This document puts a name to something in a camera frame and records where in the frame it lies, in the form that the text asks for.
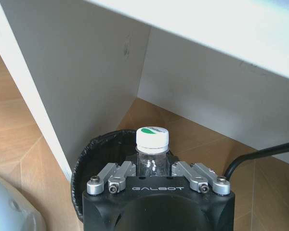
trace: green label on cap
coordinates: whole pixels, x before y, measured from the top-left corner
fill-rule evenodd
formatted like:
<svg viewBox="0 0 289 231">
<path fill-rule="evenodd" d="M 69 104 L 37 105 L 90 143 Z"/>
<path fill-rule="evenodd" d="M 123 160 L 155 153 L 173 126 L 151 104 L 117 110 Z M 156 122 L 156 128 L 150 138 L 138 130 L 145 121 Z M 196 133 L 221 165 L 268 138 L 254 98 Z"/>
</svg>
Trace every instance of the green label on cap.
<svg viewBox="0 0 289 231">
<path fill-rule="evenodd" d="M 147 129 L 147 128 L 143 128 L 141 129 L 142 132 L 144 133 L 148 133 L 148 134 L 155 134 L 155 132 L 151 131 L 150 129 Z"/>
</svg>

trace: white shelf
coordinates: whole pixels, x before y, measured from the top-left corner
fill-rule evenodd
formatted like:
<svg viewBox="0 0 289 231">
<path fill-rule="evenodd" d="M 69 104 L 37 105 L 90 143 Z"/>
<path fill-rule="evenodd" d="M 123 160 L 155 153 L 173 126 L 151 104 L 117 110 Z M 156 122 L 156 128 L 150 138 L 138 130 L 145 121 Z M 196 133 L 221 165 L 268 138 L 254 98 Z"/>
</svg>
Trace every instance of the white shelf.
<svg viewBox="0 0 289 231">
<path fill-rule="evenodd" d="M 289 78 L 289 0 L 88 0 Z"/>
</svg>

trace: wooden floor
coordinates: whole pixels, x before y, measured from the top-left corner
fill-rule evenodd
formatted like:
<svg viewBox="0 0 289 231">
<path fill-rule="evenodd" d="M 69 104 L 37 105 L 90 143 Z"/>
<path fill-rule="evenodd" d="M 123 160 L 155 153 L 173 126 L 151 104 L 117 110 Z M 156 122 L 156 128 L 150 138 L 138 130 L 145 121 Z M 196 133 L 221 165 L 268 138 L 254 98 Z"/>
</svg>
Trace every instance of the wooden floor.
<svg viewBox="0 0 289 231">
<path fill-rule="evenodd" d="M 222 174 L 253 149 L 141 99 L 118 129 L 160 126 L 170 131 L 172 152 Z M 0 176 L 44 216 L 48 231 L 78 231 L 70 186 L 0 58 Z M 236 231 L 289 231 L 289 164 L 275 158 L 242 164 L 231 179 Z"/>
</svg>

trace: screw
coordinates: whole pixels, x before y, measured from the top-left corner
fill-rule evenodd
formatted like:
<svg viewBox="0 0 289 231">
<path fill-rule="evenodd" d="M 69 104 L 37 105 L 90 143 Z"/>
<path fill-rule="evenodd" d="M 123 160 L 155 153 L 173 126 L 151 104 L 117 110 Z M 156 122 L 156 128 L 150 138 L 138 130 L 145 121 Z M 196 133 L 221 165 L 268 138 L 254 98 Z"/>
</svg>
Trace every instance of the screw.
<svg viewBox="0 0 289 231">
<path fill-rule="evenodd" d="M 205 194 L 208 191 L 210 191 L 210 188 L 206 184 L 201 185 L 199 189 L 200 189 L 200 192 L 203 193 L 203 194 Z"/>
<path fill-rule="evenodd" d="M 212 170 L 212 169 L 210 169 L 210 168 L 209 168 L 209 171 L 215 174 L 214 170 Z"/>
<path fill-rule="evenodd" d="M 216 179 L 220 184 L 225 184 L 227 182 L 227 179 L 224 176 L 218 176 Z"/>
<path fill-rule="evenodd" d="M 110 185 L 109 186 L 109 192 L 111 193 L 111 194 L 116 194 L 117 193 L 117 191 L 118 191 L 118 188 L 117 188 L 117 186 L 116 185 Z"/>
<path fill-rule="evenodd" d="M 98 183 L 98 182 L 100 182 L 100 177 L 99 176 L 92 176 L 90 180 L 92 183 Z"/>
</svg>

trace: white bottle cap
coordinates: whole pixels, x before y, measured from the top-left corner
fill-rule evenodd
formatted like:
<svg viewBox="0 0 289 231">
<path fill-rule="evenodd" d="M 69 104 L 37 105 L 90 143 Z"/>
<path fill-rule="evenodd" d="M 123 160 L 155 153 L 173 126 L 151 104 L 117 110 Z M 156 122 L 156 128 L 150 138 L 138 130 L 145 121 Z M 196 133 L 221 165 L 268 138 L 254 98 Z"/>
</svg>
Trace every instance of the white bottle cap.
<svg viewBox="0 0 289 231">
<path fill-rule="evenodd" d="M 137 149 L 146 154 L 166 152 L 169 144 L 167 129 L 160 127 L 143 127 L 136 131 Z"/>
</svg>

